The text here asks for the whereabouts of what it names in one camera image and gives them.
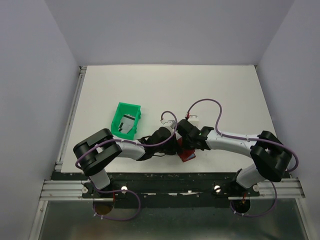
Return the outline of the green plastic card tray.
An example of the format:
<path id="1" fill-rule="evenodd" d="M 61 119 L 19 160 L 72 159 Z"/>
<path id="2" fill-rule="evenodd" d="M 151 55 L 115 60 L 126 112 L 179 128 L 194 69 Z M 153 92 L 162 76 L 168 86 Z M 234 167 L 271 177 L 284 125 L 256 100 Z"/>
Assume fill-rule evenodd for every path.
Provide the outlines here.
<path id="1" fill-rule="evenodd" d="M 140 105 L 119 102 L 111 123 L 111 133 L 122 139 L 133 140 L 140 119 Z"/>

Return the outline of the red card holder wallet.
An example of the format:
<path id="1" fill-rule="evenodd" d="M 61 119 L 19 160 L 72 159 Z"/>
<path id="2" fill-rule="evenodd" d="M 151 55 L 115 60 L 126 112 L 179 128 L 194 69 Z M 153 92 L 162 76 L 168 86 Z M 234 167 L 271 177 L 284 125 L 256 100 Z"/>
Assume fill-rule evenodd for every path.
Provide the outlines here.
<path id="1" fill-rule="evenodd" d="M 183 139 L 179 138 L 177 140 L 178 148 L 177 148 L 177 155 L 181 159 L 183 163 L 192 160 L 196 157 L 194 149 L 186 149 L 183 147 Z"/>

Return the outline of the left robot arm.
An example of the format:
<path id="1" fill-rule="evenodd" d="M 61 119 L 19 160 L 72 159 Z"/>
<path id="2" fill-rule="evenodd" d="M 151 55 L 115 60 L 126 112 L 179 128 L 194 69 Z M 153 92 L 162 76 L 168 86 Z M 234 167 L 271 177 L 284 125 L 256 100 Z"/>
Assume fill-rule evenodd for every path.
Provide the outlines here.
<path id="1" fill-rule="evenodd" d="M 94 184 L 93 191 L 101 198 L 111 191 L 111 180 L 105 170 L 115 158 L 145 161 L 156 154 L 176 155 L 181 152 L 173 127 L 160 127 L 152 135 L 137 140 L 115 138 L 104 128 L 73 147 L 75 166 Z"/>

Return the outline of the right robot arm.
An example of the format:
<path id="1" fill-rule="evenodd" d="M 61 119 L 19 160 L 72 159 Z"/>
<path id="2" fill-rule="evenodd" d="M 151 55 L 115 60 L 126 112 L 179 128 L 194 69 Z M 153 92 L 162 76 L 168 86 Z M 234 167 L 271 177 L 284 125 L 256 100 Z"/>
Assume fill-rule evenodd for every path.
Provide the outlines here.
<path id="1" fill-rule="evenodd" d="M 182 137 L 182 147 L 188 150 L 222 150 L 249 157 L 253 164 L 237 171 L 230 183 L 230 191 L 241 196 L 253 185 L 265 180 L 280 182 L 291 161 L 292 153 L 287 150 L 273 133 L 262 131 L 258 135 L 219 134 L 213 127 L 198 129 L 188 120 L 177 124 Z"/>

